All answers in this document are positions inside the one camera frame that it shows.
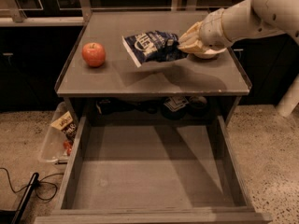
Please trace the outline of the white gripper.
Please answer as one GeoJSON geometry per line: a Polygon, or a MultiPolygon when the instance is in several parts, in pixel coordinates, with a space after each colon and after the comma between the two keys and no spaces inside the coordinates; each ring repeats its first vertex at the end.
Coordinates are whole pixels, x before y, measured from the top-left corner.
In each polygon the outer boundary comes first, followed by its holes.
{"type": "Polygon", "coordinates": [[[210,49],[226,49],[233,45],[223,31],[222,15],[225,9],[220,8],[209,13],[202,22],[192,25],[178,40],[178,49],[185,53],[205,53],[210,49]]]}

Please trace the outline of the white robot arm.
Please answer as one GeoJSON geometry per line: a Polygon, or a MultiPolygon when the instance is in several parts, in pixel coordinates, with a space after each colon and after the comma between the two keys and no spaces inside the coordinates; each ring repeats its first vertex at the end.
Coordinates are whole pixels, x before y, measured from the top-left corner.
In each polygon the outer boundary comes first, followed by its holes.
{"type": "Polygon", "coordinates": [[[243,39],[289,35],[299,45],[299,0],[244,0],[209,13],[178,40],[198,57],[217,54],[243,39]]]}

